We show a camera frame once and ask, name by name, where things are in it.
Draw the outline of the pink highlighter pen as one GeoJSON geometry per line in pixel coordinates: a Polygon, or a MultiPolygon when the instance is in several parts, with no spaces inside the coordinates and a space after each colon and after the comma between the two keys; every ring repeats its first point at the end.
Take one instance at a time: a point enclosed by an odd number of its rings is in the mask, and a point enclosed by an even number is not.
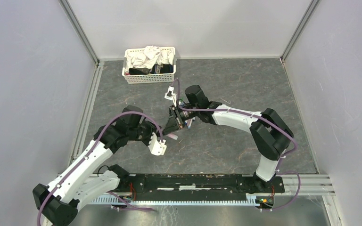
{"type": "Polygon", "coordinates": [[[173,139],[173,140],[177,140],[178,139],[178,136],[174,133],[169,133],[169,134],[166,134],[166,136],[170,139],[173,139]]]}

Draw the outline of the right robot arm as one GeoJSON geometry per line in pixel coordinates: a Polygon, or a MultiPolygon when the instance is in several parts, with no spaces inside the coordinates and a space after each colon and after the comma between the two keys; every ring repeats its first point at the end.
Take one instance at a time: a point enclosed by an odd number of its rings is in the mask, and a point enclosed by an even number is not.
{"type": "Polygon", "coordinates": [[[261,154],[259,165],[254,173],[254,188],[266,192],[272,187],[279,161],[293,142],[294,134],[275,110],[267,108],[262,112],[244,111],[210,101],[199,85],[185,90],[187,102],[182,103],[170,86],[165,99],[172,101],[169,119],[163,134],[180,130],[188,120],[199,118],[202,122],[229,126],[249,133],[261,154]]]}

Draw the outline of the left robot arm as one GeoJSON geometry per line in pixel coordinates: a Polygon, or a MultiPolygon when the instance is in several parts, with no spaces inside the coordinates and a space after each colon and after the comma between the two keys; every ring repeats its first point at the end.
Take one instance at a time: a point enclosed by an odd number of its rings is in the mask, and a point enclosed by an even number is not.
{"type": "Polygon", "coordinates": [[[67,226],[95,198],[113,189],[125,191],[129,179],[112,169],[90,182],[87,179],[129,141],[143,142],[153,155],[163,155],[167,149],[162,127],[141,109],[127,106],[100,127],[87,148],[63,173],[47,185],[38,184],[33,189],[37,225],[42,225],[42,218],[46,218],[55,226],[67,226]]]}

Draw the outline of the white plastic basket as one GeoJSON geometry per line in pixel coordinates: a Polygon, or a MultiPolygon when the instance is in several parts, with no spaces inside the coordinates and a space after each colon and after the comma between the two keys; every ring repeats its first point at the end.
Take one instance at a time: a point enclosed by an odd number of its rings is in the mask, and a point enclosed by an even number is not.
{"type": "Polygon", "coordinates": [[[176,72],[175,47],[127,49],[121,75],[129,84],[172,82],[176,72]]]}

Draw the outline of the black box in basket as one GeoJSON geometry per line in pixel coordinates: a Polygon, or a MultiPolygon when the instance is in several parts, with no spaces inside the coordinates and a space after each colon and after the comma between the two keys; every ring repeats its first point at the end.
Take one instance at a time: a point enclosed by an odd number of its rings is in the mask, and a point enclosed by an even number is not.
{"type": "Polygon", "coordinates": [[[158,65],[155,64],[152,68],[130,68],[129,75],[149,75],[149,74],[167,74],[173,73],[174,67],[171,64],[158,65]]]}

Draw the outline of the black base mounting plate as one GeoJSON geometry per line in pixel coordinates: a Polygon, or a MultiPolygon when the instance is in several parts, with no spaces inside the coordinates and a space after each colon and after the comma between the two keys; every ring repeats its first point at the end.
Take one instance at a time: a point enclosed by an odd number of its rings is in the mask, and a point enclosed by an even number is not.
{"type": "Polygon", "coordinates": [[[247,195],[285,192],[282,177],[260,182],[243,174],[135,174],[123,177],[117,195],[136,195],[136,201],[245,201],[247,195]]]}

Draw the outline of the white crumpled cloth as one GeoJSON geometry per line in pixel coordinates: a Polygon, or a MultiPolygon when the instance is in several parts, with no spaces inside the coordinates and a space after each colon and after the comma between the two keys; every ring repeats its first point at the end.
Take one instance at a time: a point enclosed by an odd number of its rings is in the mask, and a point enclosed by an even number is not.
{"type": "Polygon", "coordinates": [[[130,68],[152,68],[155,64],[173,65],[175,47],[146,46],[145,48],[127,49],[124,54],[126,72],[130,68]]]}

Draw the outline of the aluminium frame rail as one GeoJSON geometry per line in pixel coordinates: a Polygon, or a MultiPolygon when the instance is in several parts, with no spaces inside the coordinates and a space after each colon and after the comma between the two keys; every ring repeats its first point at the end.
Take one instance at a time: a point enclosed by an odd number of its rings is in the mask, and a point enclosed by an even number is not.
{"type": "Polygon", "coordinates": [[[277,176],[267,185],[244,174],[130,174],[112,172],[92,176],[69,190],[59,179],[48,190],[65,203],[81,208],[88,204],[124,208],[174,206],[253,206],[271,209],[277,197],[289,200],[299,196],[327,196],[335,191],[325,175],[287,174],[277,176]]]}

